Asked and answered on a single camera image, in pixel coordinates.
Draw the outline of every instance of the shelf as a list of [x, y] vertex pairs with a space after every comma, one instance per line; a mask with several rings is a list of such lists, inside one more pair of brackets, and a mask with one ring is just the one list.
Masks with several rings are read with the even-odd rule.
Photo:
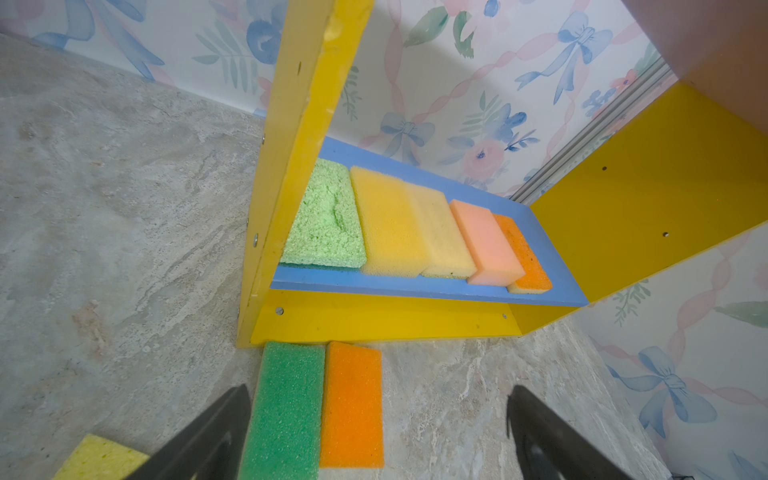
[[529, 305], [585, 306], [581, 291], [568, 267], [547, 237], [530, 207], [474, 187], [460, 184], [391, 158], [326, 137], [321, 158], [399, 177], [412, 184], [440, 190], [450, 202], [458, 199], [488, 208], [494, 214], [512, 218], [531, 245], [552, 281], [552, 290], [541, 295], [512, 294], [500, 286], [469, 285], [464, 280], [440, 278], [401, 278], [363, 275], [356, 271], [325, 270], [280, 265], [271, 288], [305, 292], [356, 293], [377, 296], [418, 297], [478, 302], [525, 303]]

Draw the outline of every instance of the pale yellow sponge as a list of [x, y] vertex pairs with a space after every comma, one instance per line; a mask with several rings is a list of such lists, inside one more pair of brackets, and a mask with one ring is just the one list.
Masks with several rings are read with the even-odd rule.
[[429, 266], [429, 255], [406, 183], [357, 166], [349, 175], [368, 257], [360, 271], [368, 275], [418, 276]]
[[406, 186], [429, 255], [429, 266], [422, 275], [459, 279], [472, 276], [477, 267], [443, 192], [420, 185]]
[[148, 458], [149, 455], [89, 433], [53, 480], [122, 480]]

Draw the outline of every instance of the green sponge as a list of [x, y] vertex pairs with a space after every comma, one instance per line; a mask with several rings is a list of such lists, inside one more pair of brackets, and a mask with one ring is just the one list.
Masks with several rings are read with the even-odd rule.
[[320, 458], [323, 346], [264, 347], [241, 480], [315, 480]]
[[318, 158], [280, 262], [360, 268], [366, 261], [349, 170]]

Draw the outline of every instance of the dark green sponge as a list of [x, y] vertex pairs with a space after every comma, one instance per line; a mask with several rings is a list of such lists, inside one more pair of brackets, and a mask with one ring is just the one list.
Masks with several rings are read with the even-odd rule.
[[318, 158], [280, 262], [360, 268], [366, 260], [349, 170]]
[[240, 480], [316, 480], [324, 346], [264, 347]]

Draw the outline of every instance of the sponge scouring pad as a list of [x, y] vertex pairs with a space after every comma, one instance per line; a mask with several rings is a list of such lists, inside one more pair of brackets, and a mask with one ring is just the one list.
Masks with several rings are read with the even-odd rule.
[[149, 459], [149, 455], [88, 434], [69, 455], [53, 480], [122, 480]]
[[384, 467], [379, 350], [328, 345], [320, 467]]
[[280, 262], [347, 268], [366, 262], [355, 194], [344, 165], [317, 159]]
[[515, 221], [502, 215], [494, 215], [493, 217], [502, 229], [504, 236], [507, 237], [512, 251], [515, 252], [515, 256], [523, 266], [523, 270], [525, 270], [525, 275], [507, 287], [509, 293], [544, 293], [552, 290], [552, 281], [549, 280], [547, 273], [538, 262], [531, 246], [525, 241], [525, 237], [523, 237], [523, 233]]
[[357, 166], [352, 167], [350, 176], [368, 256], [360, 271], [369, 275], [418, 276], [429, 266], [429, 255], [406, 183]]
[[264, 347], [240, 478], [317, 478], [325, 354], [322, 346]]
[[453, 200], [451, 211], [478, 267], [467, 283], [508, 286], [525, 275], [489, 209]]
[[423, 276], [466, 279], [477, 271], [443, 192], [407, 184], [429, 254]]

